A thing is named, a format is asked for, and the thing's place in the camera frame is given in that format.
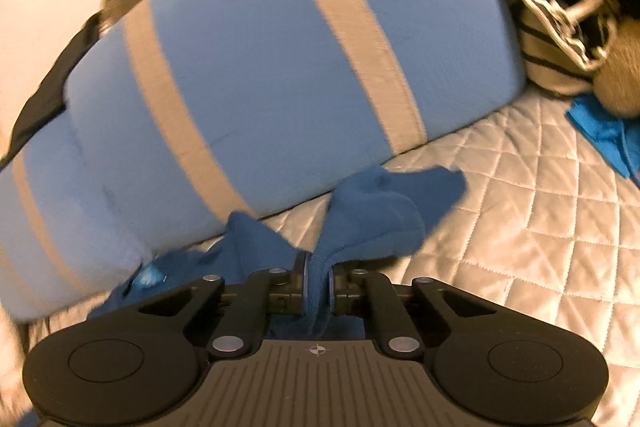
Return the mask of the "bright blue cloth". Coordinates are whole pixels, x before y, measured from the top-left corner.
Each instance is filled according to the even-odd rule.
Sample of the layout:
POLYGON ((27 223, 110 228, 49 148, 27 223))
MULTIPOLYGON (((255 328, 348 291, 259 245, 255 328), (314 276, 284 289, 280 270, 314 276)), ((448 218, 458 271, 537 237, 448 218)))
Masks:
POLYGON ((566 118, 610 167, 639 185, 639 118, 613 116, 593 94, 574 98, 566 118))

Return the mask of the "quilted grey bed cover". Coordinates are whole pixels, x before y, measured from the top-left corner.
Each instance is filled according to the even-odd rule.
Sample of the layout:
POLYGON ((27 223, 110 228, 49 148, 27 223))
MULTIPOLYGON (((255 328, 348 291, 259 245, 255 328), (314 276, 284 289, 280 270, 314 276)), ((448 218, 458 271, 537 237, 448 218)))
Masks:
MULTIPOLYGON (((639 421, 639 187, 610 167, 566 118, 570 102, 530 88, 475 124, 410 150, 389 172, 461 171, 462 199, 412 256, 363 261, 396 284, 434 277, 568 329, 608 363, 599 426, 639 421)), ((332 192, 262 221, 298 251, 318 242, 332 192)), ((224 236, 162 253, 205 253, 224 236)), ((51 333, 85 321, 116 286, 45 317, 17 321, 1 303, 1 421, 13 426, 30 401, 26 353, 51 333)))

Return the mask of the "black garment behind pillows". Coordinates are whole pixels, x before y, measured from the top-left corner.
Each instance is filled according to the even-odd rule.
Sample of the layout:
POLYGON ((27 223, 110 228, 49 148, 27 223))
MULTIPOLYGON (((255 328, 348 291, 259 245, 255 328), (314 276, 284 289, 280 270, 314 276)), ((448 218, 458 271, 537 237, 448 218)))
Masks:
POLYGON ((1 169, 9 166, 30 139, 66 109, 64 87, 73 69, 100 40, 102 14, 91 15, 60 53, 35 93, 25 102, 12 129, 1 169))

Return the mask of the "blue striped pillow right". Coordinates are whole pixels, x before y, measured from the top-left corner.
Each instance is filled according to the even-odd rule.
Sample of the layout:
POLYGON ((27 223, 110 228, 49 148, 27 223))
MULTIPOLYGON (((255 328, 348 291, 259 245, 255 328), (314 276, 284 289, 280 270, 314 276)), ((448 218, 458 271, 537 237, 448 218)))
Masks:
POLYGON ((66 84, 137 233, 270 215, 511 102, 502 0, 143 0, 66 84))

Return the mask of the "blue striped pillow left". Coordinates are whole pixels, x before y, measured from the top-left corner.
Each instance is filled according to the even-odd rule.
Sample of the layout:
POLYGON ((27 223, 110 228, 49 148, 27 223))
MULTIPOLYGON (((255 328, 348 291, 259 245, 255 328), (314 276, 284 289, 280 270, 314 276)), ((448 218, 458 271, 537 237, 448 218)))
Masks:
POLYGON ((46 124, 1 173, 1 303, 30 321, 126 280, 163 247, 162 227, 139 191, 154 143, 139 118, 46 124))

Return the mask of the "blue striped pillow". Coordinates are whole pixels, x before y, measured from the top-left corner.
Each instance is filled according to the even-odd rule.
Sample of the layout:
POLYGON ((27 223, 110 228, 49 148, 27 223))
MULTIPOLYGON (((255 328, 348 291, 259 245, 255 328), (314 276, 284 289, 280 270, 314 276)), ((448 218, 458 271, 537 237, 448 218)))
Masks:
POLYGON ((502 0, 143 0, 66 84, 137 233, 270 215, 511 102, 502 0))
POLYGON ((1 173, 1 303, 30 321, 126 280, 163 247, 162 227, 139 191, 154 143, 139 118, 46 124, 1 173))

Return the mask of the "dark blue sweatshirt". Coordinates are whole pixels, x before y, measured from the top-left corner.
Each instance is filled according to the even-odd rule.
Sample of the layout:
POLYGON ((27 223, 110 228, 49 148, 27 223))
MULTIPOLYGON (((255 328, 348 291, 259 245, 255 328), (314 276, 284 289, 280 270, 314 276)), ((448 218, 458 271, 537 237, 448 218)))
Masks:
MULTIPOLYGON (((401 173, 375 167, 338 184, 306 262, 304 313, 273 317, 268 337, 362 338, 360 320, 331 315, 334 265, 414 255, 465 191, 464 174, 444 167, 401 173)), ((241 284, 257 271, 293 268, 297 254, 296 247, 264 222, 235 211, 222 239, 208 251, 169 251, 137 269, 89 315, 100 317, 141 303, 204 275, 217 274, 228 284, 241 284)))

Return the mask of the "brown plush toy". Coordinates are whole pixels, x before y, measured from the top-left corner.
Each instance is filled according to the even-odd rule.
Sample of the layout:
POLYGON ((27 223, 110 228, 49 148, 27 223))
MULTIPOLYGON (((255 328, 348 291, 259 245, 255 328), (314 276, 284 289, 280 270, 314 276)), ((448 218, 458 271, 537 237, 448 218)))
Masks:
POLYGON ((593 93, 614 116, 637 118, 640 113, 639 61, 611 57, 593 79, 593 93))

